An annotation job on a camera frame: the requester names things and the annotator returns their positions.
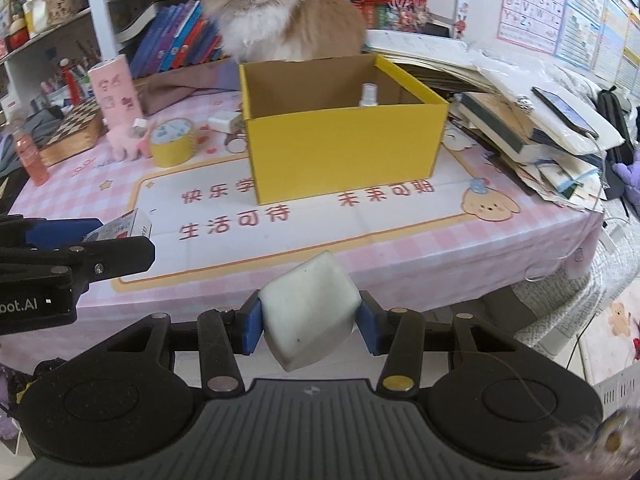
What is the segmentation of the small white red box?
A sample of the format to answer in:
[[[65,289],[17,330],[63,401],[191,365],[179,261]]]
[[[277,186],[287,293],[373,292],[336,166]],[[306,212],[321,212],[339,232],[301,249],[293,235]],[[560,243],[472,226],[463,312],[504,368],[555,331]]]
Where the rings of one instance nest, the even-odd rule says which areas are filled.
[[[152,222],[148,215],[136,208],[91,231],[82,241],[91,243],[98,240],[119,240],[136,236],[150,237],[151,230]]]

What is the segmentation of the white soap block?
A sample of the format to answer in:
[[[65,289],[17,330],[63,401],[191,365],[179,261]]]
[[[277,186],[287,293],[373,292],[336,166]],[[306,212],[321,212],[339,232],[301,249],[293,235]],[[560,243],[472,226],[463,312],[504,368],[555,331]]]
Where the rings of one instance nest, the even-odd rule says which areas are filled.
[[[330,252],[270,281],[258,294],[265,340],[287,372],[324,359],[352,333],[357,286]]]

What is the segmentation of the yellow tape roll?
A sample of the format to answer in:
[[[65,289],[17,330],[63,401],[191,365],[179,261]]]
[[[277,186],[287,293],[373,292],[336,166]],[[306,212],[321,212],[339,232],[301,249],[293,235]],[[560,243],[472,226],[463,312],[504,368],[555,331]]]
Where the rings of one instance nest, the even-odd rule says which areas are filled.
[[[155,126],[149,136],[154,164],[170,168],[190,160],[196,152],[194,123],[186,118],[172,118]]]

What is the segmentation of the white power adapter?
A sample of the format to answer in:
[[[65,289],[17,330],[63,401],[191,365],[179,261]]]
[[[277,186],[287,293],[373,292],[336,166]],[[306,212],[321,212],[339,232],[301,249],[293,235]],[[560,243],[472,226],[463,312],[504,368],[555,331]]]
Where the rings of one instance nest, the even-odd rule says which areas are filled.
[[[237,110],[218,110],[207,118],[207,125],[212,130],[233,134],[243,127],[242,114]]]

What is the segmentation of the pink glove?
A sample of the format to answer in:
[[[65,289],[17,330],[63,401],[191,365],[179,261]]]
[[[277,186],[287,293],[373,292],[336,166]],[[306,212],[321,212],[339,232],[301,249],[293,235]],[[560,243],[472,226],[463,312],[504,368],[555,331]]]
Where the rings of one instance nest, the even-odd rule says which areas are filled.
[[[150,134],[149,122],[137,118],[131,125],[122,124],[109,128],[106,137],[114,159],[132,162],[141,157],[151,157]]]

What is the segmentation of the pink spray bottle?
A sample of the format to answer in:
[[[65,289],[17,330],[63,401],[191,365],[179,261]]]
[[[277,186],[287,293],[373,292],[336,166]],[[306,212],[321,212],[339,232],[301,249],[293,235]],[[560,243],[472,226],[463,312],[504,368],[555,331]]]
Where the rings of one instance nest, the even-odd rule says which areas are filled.
[[[23,129],[17,129],[14,133],[15,153],[21,161],[30,180],[35,186],[41,186],[49,180],[49,171],[40,155],[39,148],[32,136]]]

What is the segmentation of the pink checkered tablecloth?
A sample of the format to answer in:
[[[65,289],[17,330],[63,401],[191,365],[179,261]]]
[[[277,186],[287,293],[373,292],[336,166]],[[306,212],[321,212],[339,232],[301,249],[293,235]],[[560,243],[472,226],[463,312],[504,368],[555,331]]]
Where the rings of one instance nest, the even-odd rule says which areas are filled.
[[[101,142],[23,188],[13,209],[26,217],[107,222],[143,211],[156,258],[148,272],[93,284],[74,324],[3,337],[4,365],[70,359],[152,312],[190,320],[236,307],[320,252],[382,306],[431,310],[549,275],[570,257],[587,264],[597,246],[600,214],[525,192],[479,145],[442,148],[427,179],[259,205],[247,157],[207,123],[238,103],[233,92],[198,96],[154,116],[198,130],[184,165],[118,162]]]

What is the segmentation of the wooden chess board box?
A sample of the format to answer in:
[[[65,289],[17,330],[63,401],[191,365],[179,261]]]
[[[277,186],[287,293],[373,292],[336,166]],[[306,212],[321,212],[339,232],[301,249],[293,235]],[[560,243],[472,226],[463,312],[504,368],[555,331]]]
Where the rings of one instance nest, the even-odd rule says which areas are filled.
[[[95,98],[85,100],[66,115],[58,130],[43,145],[40,150],[42,161],[47,167],[52,167],[91,150],[103,133],[103,114],[98,102]]]

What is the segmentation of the pink cylinder container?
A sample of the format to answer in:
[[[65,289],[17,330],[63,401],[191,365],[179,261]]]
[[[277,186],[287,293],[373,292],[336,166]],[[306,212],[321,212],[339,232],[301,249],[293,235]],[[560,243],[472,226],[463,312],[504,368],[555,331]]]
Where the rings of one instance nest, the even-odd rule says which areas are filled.
[[[88,75],[107,128],[132,126],[144,117],[125,55],[96,64]]]

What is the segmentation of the mauve folded cloth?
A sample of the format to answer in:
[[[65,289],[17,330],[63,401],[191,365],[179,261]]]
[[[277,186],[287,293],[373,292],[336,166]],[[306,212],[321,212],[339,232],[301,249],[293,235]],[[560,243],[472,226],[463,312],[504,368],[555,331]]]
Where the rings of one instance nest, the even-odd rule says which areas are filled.
[[[138,90],[138,99],[142,112],[150,116],[191,96],[240,90],[239,65],[225,58],[149,76]]]

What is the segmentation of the yellow cardboard box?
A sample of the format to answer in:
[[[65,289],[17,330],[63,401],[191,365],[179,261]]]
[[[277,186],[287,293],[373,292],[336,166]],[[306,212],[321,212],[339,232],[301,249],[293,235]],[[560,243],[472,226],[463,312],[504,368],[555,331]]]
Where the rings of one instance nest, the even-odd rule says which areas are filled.
[[[449,104],[377,54],[240,66],[262,205],[431,177]],[[378,86],[378,106],[360,107]]]

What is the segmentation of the row of colourful books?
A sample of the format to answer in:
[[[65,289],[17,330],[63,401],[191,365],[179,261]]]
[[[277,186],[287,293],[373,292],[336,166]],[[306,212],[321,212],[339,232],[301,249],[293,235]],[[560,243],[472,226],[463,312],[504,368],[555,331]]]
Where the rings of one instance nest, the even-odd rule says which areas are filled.
[[[186,0],[160,7],[129,67],[138,79],[223,57],[217,24],[206,18],[201,0]]]

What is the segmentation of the small white spray bottle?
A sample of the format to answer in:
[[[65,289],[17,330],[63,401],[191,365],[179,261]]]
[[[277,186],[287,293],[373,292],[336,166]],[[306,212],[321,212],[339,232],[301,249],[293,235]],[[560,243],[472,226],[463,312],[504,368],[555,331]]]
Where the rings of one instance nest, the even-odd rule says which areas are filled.
[[[361,87],[361,96],[359,101],[360,107],[376,107],[378,106],[378,86],[366,82]]]

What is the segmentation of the stack of books and papers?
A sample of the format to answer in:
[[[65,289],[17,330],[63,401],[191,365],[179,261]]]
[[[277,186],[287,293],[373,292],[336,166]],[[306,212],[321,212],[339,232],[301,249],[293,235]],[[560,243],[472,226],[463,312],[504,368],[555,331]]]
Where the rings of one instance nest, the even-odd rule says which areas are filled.
[[[410,32],[371,30],[367,46],[429,86],[451,92],[454,117],[547,202],[598,211],[623,195],[611,157],[624,138],[597,108],[610,95],[584,76],[525,54]],[[557,94],[599,137],[570,130],[533,87]]]

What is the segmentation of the black smartphone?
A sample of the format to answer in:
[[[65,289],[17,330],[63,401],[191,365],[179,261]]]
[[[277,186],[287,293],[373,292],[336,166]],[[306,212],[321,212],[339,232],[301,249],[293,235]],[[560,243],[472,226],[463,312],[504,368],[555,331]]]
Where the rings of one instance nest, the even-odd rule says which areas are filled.
[[[538,87],[532,88],[533,94],[544,102],[546,107],[561,119],[561,122],[570,130],[573,130],[582,136],[591,136],[597,139],[599,135],[590,127],[588,122],[580,116],[573,107],[560,98],[557,94]]]

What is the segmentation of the fluffy orange white cat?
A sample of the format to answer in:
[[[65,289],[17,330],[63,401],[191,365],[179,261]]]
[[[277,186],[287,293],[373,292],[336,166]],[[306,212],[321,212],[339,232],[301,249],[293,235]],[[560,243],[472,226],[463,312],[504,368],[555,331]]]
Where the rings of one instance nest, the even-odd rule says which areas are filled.
[[[239,63],[339,58],[366,43],[361,11],[348,0],[201,0],[221,50]]]

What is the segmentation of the red book set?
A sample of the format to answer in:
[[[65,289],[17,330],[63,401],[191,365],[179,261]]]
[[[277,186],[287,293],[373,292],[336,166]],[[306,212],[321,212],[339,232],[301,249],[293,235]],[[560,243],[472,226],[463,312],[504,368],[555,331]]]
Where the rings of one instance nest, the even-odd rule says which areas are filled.
[[[355,0],[367,29],[399,30],[422,34],[431,24],[427,0]]]

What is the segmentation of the alphabet wall poster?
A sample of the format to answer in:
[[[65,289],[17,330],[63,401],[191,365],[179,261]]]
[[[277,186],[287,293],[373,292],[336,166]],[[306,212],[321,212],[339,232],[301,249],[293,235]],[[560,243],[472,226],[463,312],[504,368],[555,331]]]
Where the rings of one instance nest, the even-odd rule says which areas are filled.
[[[514,46],[553,54],[565,0],[502,0],[497,38]]]

